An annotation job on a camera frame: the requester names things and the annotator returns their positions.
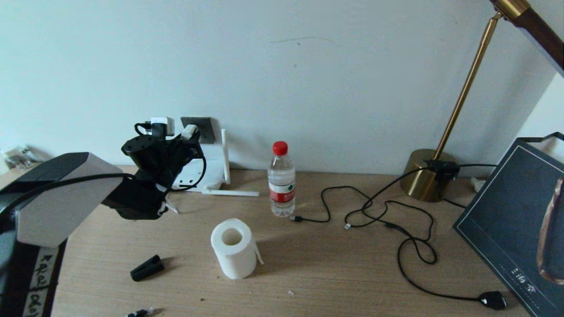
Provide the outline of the brass desk lamp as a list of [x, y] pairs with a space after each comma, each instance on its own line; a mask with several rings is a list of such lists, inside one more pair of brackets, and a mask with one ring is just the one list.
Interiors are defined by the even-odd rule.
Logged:
[[[455, 161], [451, 155], [445, 153], [445, 146], [467, 100], [500, 19], [511, 22], [522, 33], [526, 34], [530, 41], [536, 44], [540, 52], [545, 55], [548, 62], [564, 77], [564, 41], [540, 14], [532, 8], [528, 0], [489, 0], [489, 2], [493, 6], [495, 14], [488, 20], [481, 35], [467, 77], [437, 148], [435, 150], [419, 149], [413, 151], [410, 154], [403, 174], [417, 168], [427, 167], [426, 160]], [[460, 169], [467, 167], [467, 164], [458, 165]], [[437, 182], [434, 177], [435, 174], [430, 170], [419, 171], [401, 180], [400, 187], [408, 196], [417, 200], [427, 202], [442, 201], [442, 192], [447, 188], [450, 181]]]

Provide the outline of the white router with antennas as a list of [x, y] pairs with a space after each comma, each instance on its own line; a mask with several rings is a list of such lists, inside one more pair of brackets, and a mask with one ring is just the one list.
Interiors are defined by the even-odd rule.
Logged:
[[175, 179], [171, 192], [200, 192], [204, 195], [258, 197], [256, 191], [238, 191], [221, 189], [222, 185], [231, 183], [231, 169], [228, 153], [227, 130], [221, 129], [221, 145], [219, 156], [204, 155], [183, 167]]

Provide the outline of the dark gift bag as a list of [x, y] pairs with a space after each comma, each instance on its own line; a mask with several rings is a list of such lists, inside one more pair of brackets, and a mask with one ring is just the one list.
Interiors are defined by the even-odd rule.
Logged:
[[[538, 233], [564, 158], [549, 153], [564, 134], [517, 138], [454, 229], [533, 317], [564, 317], [564, 286], [542, 278], [536, 267]], [[545, 269], [564, 278], [564, 188], [554, 210]]]

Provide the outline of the small white object by wall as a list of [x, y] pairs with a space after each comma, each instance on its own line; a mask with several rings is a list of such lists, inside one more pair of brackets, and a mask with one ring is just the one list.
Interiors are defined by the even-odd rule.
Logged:
[[26, 170], [30, 168], [35, 162], [36, 157], [28, 147], [23, 146], [9, 146], [0, 149], [0, 156], [10, 168], [17, 168], [18, 170]]

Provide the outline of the black power block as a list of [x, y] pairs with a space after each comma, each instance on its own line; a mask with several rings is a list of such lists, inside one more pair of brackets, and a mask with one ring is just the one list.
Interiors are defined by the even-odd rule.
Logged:
[[426, 160], [427, 167], [435, 174], [437, 182], [446, 182], [456, 179], [460, 172], [460, 166], [455, 161]]

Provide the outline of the water bottle red cap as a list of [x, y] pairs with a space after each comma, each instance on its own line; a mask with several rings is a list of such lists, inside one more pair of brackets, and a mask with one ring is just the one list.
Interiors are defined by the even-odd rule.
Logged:
[[274, 142], [272, 152], [267, 170], [271, 211], [278, 217], [286, 218], [295, 211], [295, 166], [289, 156], [287, 142]]

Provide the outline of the black plastic clip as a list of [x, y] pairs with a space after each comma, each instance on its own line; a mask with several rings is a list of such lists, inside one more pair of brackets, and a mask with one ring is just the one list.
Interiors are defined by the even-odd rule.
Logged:
[[139, 282], [164, 271], [164, 269], [165, 267], [161, 257], [156, 254], [131, 270], [130, 277], [133, 281]]

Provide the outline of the white toilet paper roll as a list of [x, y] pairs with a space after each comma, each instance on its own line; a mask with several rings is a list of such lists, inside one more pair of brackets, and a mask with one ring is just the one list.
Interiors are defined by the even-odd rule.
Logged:
[[224, 275], [232, 280], [245, 279], [258, 263], [264, 264], [254, 234], [240, 219], [226, 219], [216, 225], [210, 244]]

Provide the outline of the grey wall socket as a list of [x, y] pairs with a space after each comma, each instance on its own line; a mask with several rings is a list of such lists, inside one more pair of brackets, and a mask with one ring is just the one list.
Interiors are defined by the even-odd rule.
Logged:
[[213, 120], [211, 117], [181, 117], [182, 125], [186, 128], [195, 125], [200, 133], [200, 144], [215, 144], [216, 136], [214, 132]]

